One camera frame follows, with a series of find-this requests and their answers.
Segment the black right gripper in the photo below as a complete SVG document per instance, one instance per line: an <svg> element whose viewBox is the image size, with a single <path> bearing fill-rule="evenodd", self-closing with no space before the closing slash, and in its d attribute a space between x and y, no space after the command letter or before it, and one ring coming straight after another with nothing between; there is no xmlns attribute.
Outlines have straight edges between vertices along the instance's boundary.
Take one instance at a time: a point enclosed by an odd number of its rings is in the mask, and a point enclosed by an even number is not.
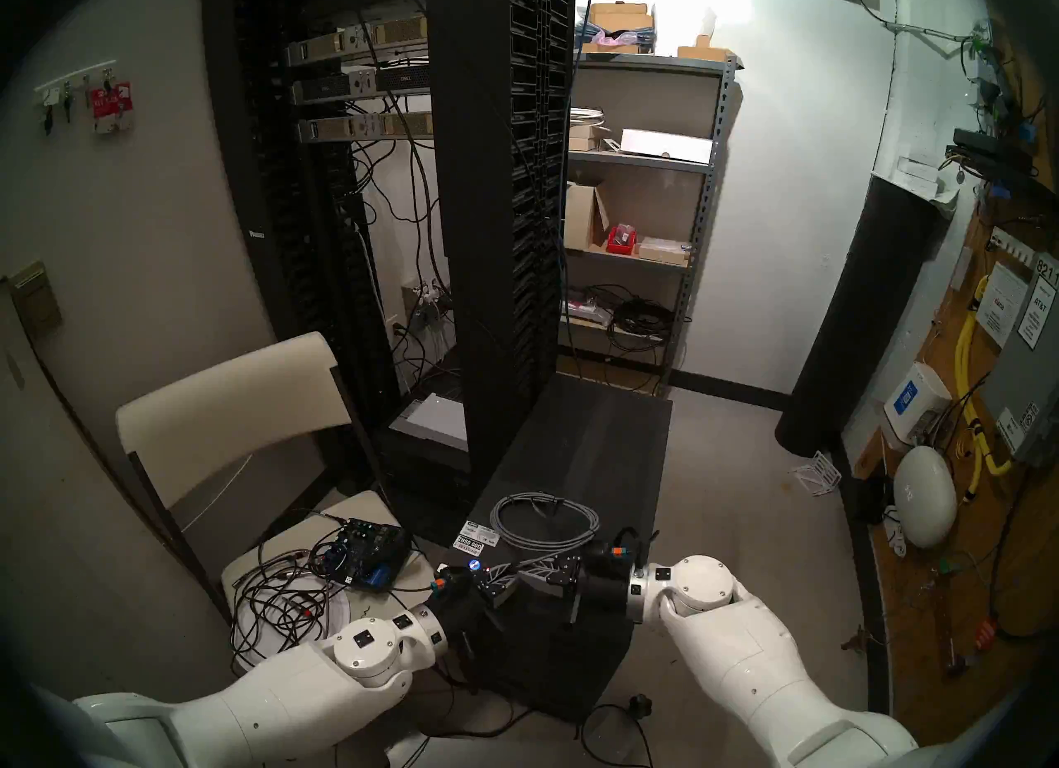
<svg viewBox="0 0 1059 768"><path fill-rule="evenodd" d="M629 554L554 554L522 560L525 584L542 594L564 594L567 624L576 624L582 608L626 615L633 571Z"/></svg>

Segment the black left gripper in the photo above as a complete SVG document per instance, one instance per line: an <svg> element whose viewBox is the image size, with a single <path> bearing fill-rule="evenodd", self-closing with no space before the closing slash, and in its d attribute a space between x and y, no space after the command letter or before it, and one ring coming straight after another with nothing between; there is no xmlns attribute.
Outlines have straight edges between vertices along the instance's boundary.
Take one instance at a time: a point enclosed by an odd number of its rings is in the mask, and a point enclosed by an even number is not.
<svg viewBox="0 0 1059 768"><path fill-rule="evenodd" d="M481 617L499 608L518 590L520 564L438 566L429 596L429 611L447 639L473 630Z"/></svg>

